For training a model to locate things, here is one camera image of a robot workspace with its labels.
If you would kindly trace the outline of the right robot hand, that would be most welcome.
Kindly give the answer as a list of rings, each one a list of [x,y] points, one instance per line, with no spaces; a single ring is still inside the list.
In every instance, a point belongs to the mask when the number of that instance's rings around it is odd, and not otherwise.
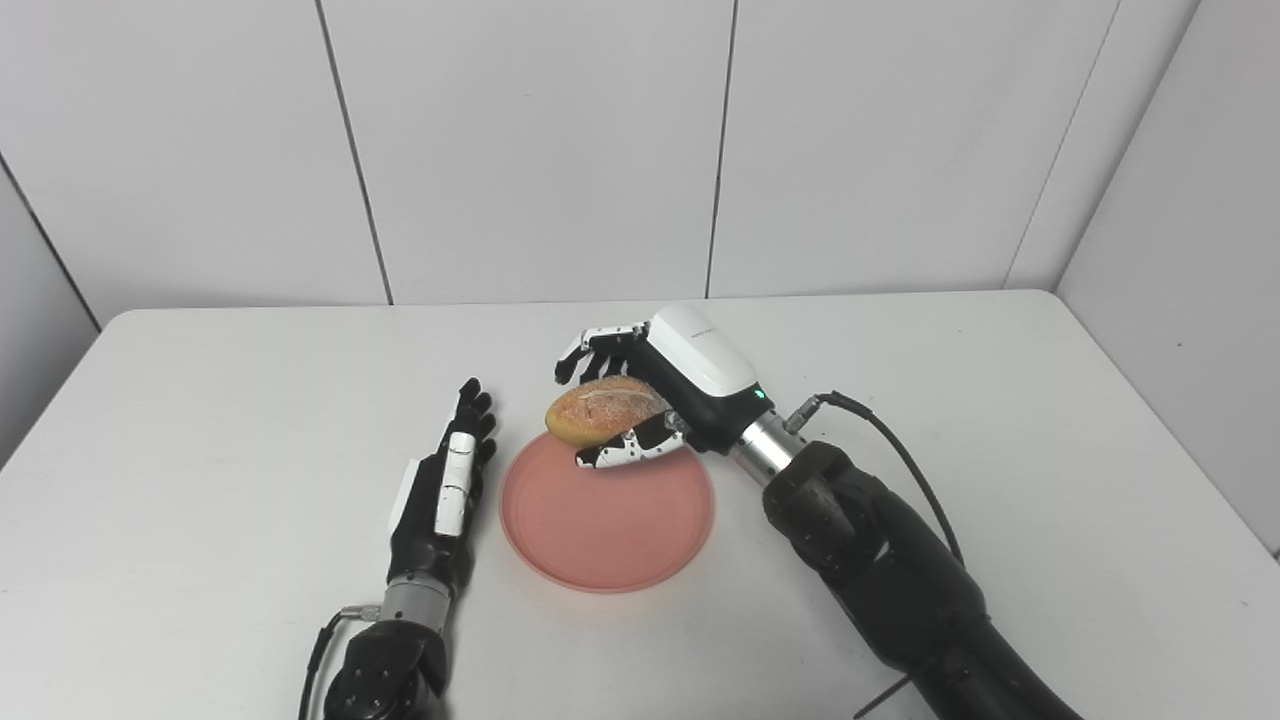
[[[731,455],[774,414],[755,369],[699,310],[671,305],[652,319],[589,328],[556,364],[556,382],[626,375],[654,391],[654,416],[576,454],[581,468],[618,468],[690,447]]]

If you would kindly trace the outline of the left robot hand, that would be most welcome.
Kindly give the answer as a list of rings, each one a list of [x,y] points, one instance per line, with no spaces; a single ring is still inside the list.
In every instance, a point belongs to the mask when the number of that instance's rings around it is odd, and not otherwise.
[[[434,454],[420,460],[390,533],[387,579],[430,578],[452,594],[474,574],[472,529],[486,466],[497,454],[493,398],[477,378],[458,391],[457,405]]]

